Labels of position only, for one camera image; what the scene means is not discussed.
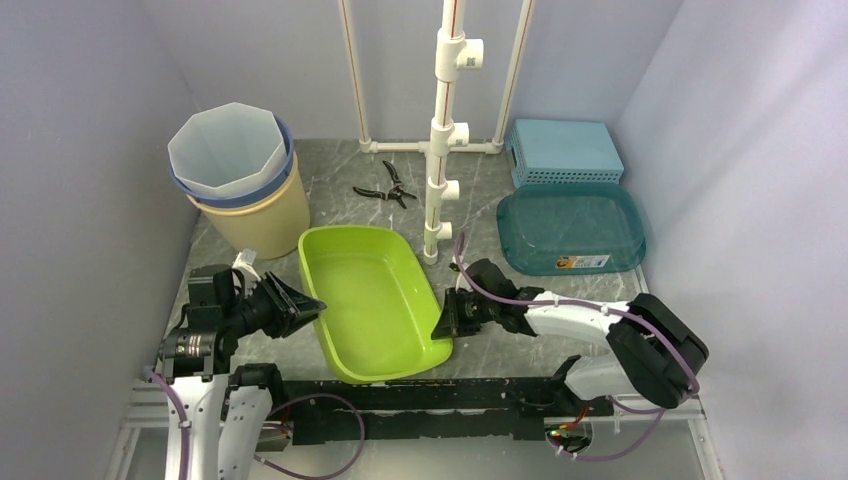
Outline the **lime green plastic tub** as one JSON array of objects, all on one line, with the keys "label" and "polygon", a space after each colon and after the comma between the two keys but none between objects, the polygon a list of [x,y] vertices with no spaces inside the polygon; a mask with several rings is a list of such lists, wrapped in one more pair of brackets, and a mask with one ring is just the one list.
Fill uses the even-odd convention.
[{"label": "lime green plastic tub", "polygon": [[441,309],[398,232],[368,225],[314,227],[301,235],[298,255],[304,289],[326,306],[314,328],[339,380],[406,378],[452,355],[452,341],[431,337]]}]

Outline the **teal translucent plastic tub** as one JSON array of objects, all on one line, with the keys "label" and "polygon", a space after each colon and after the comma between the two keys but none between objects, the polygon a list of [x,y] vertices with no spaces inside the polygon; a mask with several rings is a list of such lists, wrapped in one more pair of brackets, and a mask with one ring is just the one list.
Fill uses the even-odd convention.
[{"label": "teal translucent plastic tub", "polygon": [[630,194],[614,183],[524,185],[496,210],[506,262],[528,276],[619,273],[647,251]]}]

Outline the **light blue perforated basket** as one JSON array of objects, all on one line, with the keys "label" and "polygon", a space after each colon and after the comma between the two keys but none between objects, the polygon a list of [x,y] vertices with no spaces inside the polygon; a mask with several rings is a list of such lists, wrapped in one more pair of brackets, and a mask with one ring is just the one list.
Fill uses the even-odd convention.
[{"label": "light blue perforated basket", "polygon": [[505,137],[517,187],[615,183],[624,165],[601,122],[517,119]]}]

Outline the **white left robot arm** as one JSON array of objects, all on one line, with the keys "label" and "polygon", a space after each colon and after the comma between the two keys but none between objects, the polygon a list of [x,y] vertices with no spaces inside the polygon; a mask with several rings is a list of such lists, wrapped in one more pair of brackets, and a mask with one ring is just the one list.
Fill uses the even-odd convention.
[{"label": "white left robot arm", "polygon": [[224,264],[193,270],[181,320],[159,347],[151,380],[167,397],[168,479],[245,479],[266,420],[288,394],[274,363],[232,365],[242,338],[286,338],[325,310],[273,273],[248,283]]}]

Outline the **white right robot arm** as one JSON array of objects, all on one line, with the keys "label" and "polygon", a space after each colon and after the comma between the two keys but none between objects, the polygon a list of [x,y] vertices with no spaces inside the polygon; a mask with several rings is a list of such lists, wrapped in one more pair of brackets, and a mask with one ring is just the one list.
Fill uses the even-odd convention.
[{"label": "white right robot arm", "polygon": [[658,297],[598,302],[541,287],[517,287],[490,260],[456,266],[459,283],[446,289],[434,340],[469,337],[494,322],[511,334],[560,336],[598,348],[573,355],[549,377],[557,411],[574,415],[588,402],[639,394],[658,409],[675,409],[697,394],[706,344]]}]

